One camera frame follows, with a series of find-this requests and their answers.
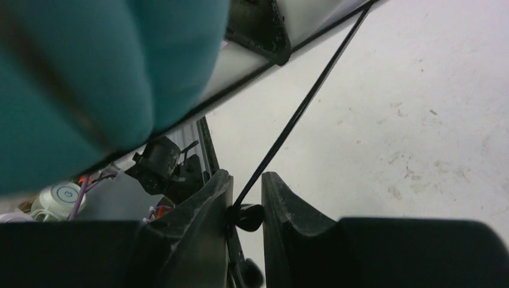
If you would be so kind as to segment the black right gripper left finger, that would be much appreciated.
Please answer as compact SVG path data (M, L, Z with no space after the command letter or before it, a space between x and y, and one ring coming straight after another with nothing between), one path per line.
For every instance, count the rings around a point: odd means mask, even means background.
M2 287L225 287L225 170L162 218L1 225Z

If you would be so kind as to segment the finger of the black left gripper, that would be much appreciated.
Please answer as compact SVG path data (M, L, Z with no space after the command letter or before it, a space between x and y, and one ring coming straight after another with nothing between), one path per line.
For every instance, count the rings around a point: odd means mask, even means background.
M289 36L275 0L230 1L225 38L278 66L285 65L291 55Z

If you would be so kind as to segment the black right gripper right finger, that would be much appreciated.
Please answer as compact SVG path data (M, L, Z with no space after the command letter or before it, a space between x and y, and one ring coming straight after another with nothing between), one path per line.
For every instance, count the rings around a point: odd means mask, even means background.
M469 220L330 219L262 176L268 287L507 287L508 250Z

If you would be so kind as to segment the teal cat ear headphones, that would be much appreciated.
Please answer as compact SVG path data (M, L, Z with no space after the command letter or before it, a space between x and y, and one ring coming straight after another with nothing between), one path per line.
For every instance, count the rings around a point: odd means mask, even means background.
M277 1L291 55L378 1ZM230 1L2 1L1 196L84 174L203 115L239 76Z

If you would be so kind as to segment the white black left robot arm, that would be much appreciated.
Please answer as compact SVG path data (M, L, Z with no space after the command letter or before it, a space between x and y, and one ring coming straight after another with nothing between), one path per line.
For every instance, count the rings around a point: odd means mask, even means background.
M231 1L226 39L221 54L233 65L227 68L239 76L228 81L218 95L260 76L267 69L285 65L291 42L285 17L276 1ZM134 166L126 174L137 179L150 195L164 195L181 203L198 192L218 170L205 116L176 132L150 141L141 154L133 155Z

